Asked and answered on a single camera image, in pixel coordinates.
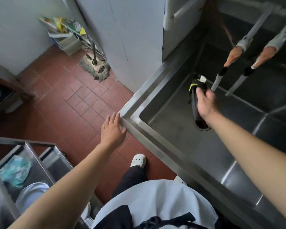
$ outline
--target red tile floor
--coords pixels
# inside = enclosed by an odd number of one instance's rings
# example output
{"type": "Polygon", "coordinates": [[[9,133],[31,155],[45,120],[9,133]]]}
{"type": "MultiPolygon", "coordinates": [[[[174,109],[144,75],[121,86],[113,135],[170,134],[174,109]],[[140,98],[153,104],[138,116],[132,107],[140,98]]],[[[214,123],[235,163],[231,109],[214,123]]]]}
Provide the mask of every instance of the red tile floor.
{"type": "MultiPolygon", "coordinates": [[[[84,54],[80,51],[67,56],[52,46],[19,74],[23,85],[36,97],[14,112],[0,115],[0,136],[55,142],[74,166],[82,161],[100,142],[106,116],[119,111],[133,96],[115,79],[112,70],[104,82],[94,80],[79,65],[84,54]]],[[[123,145],[110,157],[95,190],[103,203],[110,200],[137,153],[148,159],[149,180],[175,178],[172,170],[127,133],[123,145]]]]}

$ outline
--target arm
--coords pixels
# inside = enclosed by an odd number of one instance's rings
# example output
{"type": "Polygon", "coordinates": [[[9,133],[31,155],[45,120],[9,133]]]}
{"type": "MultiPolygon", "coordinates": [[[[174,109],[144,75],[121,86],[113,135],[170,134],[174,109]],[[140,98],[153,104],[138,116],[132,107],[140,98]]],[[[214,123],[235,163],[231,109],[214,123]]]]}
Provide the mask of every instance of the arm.
{"type": "Polygon", "coordinates": [[[125,136],[126,128],[119,128],[119,113],[107,116],[101,143],[36,200],[9,229],[73,228],[91,199],[106,162],[125,136]]]}
{"type": "Polygon", "coordinates": [[[198,111],[246,175],[286,218],[286,154],[242,129],[218,111],[215,94],[198,88],[198,111]]]}

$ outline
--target stainless steel sink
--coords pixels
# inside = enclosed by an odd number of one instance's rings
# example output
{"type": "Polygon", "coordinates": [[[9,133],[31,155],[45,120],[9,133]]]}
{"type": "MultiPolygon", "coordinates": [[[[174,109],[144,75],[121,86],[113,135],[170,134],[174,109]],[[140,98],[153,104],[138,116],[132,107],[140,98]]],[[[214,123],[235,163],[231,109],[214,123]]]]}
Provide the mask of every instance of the stainless steel sink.
{"type": "MultiPolygon", "coordinates": [[[[122,108],[122,122],[233,223],[242,228],[286,228],[284,217],[249,180],[216,133],[200,131],[193,125],[187,103],[191,73],[205,75],[211,86],[216,73],[210,77],[205,72],[208,66],[220,70],[227,53],[205,40],[202,47],[200,38],[200,32],[192,32],[164,61],[122,108]]],[[[286,111],[286,104],[265,111],[239,95],[226,97],[225,92],[222,87],[215,92],[221,113],[286,153],[286,122],[275,117],[286,111]]]]}

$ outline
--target metal rack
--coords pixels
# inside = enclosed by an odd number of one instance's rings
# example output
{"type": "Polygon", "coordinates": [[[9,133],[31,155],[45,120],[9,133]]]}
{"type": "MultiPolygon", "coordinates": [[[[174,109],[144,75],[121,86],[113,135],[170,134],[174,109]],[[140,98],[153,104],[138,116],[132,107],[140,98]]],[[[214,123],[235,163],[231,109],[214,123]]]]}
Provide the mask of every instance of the metal rack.
{"type": "MultiPolygon", "coordinates": [[[[16,145],[0,161],[0,169],[13,155],[18,155],[31,161],[32,167],[23,183],[23,188],[35,182],[44,182],[51,187],[73,169],[73,166],[54,143],[0,137],[0,144],[16,145]],[[46,150],[38,157],[32,146],[44,146],[46,150]]],[[[20,216],[15,201],[23,188],[16,188],[0,180],[0,218],[2,227],[7,228],[20,216]]],[[[95,218],[103,204],[94,194],[90,200],[90,205],[91,216],[95,218]]],[[[88,228],[88,226],[80,218],[76,228],[88,228]]]]}

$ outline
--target leg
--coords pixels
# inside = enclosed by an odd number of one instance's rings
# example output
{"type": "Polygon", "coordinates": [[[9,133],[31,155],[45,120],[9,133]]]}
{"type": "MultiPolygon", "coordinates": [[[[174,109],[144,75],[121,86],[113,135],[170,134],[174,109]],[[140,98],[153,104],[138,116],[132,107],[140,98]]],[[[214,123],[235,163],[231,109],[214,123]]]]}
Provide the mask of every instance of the leg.
{"type": "Polygon", "coordinates": [[[134,156],[129,170],[123,175],[122,180],[113,191],[112,198],[125,190],[139,183],[147,181],[146,172],[143,169],[146,162],[146,157],[143,154],[134,156]]]}

